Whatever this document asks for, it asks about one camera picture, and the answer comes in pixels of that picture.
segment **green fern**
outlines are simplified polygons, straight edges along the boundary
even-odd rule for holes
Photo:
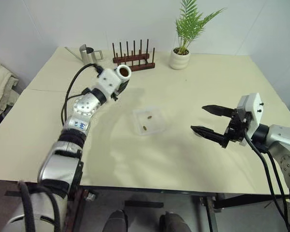
[[[179,19],[176,20],[176,31],[178,35],[179,49],[177,54],[185,55],[187,48],[204,31],[204,26],[225,8],[201,19],[203,13],[198,12],[196,0],[182,0],[182,8]]]

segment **beige tabletop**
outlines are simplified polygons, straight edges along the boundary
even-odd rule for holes
[[[251,92],[259,92],[265,102],[263,124],[290,127],[287,107],[249,57],[192,55],[189,67],[176,71],[167,66],[168,55],[156,53],[156,68],[133,72],[119,100],[97,112],[84,146],[81,184],[268,194],[262,163],[248,146],[230,142],[223,149],[196,136],[190,126],[203,125],[223,133],[229,118],[211,115],[201,107],[235,108],[240,97]],[[113,67],[112,53],[104,52],[104,56],[101,65]],[[58,48],[22,93],[0,124],[0,179],[36,181],[62,129],[65,91],[81,67],[68,51]],[[93,85],[95,76],[93,70],[84,72],[73,93]],[[132,111],[152,106],[161,110],[166,130],[140,136]]]

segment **white flower pot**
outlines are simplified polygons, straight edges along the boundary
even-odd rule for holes
[[[180,70],[184,69],[188,66],[190,60],[191,53],[189,52],[187,55],[178,55],[172,49],[169,65],[172,69]]]

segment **white wall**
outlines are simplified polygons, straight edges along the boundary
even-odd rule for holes
[[[211,21],[193,53],[251,55],[290,108],[290,0],[198,0]],[[179,0],[0,0],[0,62],[24,88],[57,46],[111,49],[112,42],[151,40],[176,46]]]

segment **white cloth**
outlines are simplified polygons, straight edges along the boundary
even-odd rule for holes
[[[17,84],[18,80],[13,74],[0,64],[0,114],[5,110],[7,104],[14,104],[17,95],[13,93],[11,97],[12,86]]]

